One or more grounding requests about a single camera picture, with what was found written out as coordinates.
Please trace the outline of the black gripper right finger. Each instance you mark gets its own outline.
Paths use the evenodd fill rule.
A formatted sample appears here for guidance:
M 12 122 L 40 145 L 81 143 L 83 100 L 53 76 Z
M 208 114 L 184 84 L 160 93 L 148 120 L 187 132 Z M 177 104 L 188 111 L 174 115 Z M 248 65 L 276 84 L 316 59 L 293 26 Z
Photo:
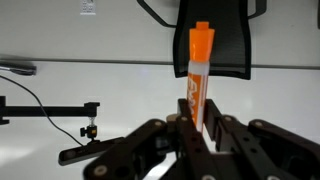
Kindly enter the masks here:
M 232 160 L 242 180 L 320 180 L 320 145 L 265 120 L 247 125 L 205 103 L 205 125 L 215 149 Z

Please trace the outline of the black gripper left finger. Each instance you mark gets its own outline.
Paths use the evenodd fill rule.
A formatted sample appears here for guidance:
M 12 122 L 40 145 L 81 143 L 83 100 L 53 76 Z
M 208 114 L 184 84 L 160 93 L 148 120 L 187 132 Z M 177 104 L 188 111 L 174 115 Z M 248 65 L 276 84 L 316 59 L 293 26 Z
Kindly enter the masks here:
M 219 173 L 202 135 L 191 119 L 188 102 L 168 120 L 151 119 L 89 163 L 84 180 L 142 180 L 169 153 L 176 161 L 161 180 L 218 180 Z

